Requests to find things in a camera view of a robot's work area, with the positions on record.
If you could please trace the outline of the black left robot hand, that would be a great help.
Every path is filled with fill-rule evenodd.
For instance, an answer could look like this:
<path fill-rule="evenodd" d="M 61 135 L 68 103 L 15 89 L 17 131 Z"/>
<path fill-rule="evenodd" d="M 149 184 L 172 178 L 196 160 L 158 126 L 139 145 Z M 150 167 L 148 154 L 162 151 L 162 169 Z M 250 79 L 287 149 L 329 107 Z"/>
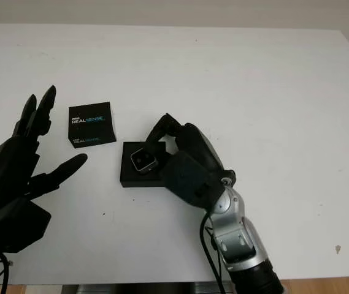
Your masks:
<path fill-rule="evenodd" d="M 33 94 L 26 101 L 13 133 L 0 144 L 0 209 L 17 198 L 32 200 L 57 190 L 87 161 L 78 154 L 50 173 L 33 175 L 40 155 L 39 137 L 50 130 L 50 112 L 55 104 L 56 87 L 47 89 L 40 102 Z"/>

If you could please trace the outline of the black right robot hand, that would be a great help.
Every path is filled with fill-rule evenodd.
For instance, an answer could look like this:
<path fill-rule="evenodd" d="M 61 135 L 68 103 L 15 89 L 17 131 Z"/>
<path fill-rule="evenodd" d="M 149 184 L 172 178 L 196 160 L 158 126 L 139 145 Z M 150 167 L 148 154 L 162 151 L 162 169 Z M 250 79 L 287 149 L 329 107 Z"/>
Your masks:
<path fill-rule="evenodd" d="M 224 184 L 233 186 L 236 183 L 235 172 L 224 168 L 208 138 L 194 124 L 182 125 L 168 113 L 163 115 L 152 128 L 144 143 L 144 148 L 157 158 L 168 160 L 171 155 L 158 149 L 160 139 L 166 135 L 175 139 L 179 151 L 186 152 Z"/>

